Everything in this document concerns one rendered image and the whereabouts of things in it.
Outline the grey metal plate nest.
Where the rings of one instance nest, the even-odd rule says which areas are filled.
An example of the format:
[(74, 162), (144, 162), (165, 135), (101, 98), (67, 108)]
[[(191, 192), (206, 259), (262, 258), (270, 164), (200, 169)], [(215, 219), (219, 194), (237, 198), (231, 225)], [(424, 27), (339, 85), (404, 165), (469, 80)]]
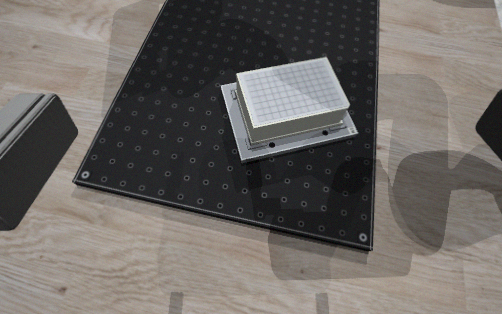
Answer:
[(221, 92), (242, 163), (356, 137), (358, 134), (346, 111), (343, 124), (327, 129), (251, 145), (235, 93), (236, 83), (221, 85)]

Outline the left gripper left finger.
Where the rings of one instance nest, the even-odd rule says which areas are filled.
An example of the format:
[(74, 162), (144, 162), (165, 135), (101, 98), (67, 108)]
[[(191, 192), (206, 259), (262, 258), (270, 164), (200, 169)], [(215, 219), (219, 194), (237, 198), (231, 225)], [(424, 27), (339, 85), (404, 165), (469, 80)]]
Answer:
[(14, 230), (78, 135), (57, 94), (18, 94), (0, 110), (0, 231)]

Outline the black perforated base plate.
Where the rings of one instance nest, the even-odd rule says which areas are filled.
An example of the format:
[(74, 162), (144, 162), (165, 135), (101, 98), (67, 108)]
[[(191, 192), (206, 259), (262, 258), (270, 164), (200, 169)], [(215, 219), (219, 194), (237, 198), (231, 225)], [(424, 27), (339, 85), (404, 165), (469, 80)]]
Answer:
[[(373, 251), (380, 0), (166, 0), (73, 183)], [(356, 137), (241, 164), (221, 85), (327, 57)]]

